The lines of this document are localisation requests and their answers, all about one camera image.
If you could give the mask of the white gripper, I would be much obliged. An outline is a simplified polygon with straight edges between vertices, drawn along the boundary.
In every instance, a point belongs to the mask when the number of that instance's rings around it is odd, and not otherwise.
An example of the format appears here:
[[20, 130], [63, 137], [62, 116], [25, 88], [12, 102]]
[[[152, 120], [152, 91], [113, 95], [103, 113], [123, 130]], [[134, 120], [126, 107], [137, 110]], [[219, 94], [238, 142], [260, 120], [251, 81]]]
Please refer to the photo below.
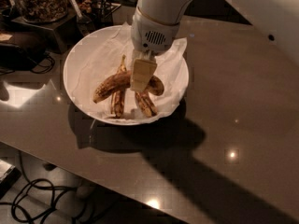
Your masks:
[[153, 54], [165, 53], [171, 48], [178, 28], [178, 24], [163, 24], [145, 15], [139, 8], [135, 10], [131, 26], [135, 48], [131, 64], [132, 91], [146, 89], [157, 68]]

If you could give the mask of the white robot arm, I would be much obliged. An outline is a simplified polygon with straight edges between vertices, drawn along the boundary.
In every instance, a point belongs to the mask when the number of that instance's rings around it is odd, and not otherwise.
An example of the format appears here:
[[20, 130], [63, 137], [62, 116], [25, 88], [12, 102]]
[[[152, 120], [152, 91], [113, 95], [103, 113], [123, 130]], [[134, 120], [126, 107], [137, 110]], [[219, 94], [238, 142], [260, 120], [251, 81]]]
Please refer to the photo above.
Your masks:
[[[153, 57], [168, 51], [181, 18], [193, 0], [138, 0], [131, 38], [137, 58], [132, 62], [131, 89], [143, 91], [157, 67]], [[274, 38], [299, 62], [299, 0], [225, 0], [251, 24]]]

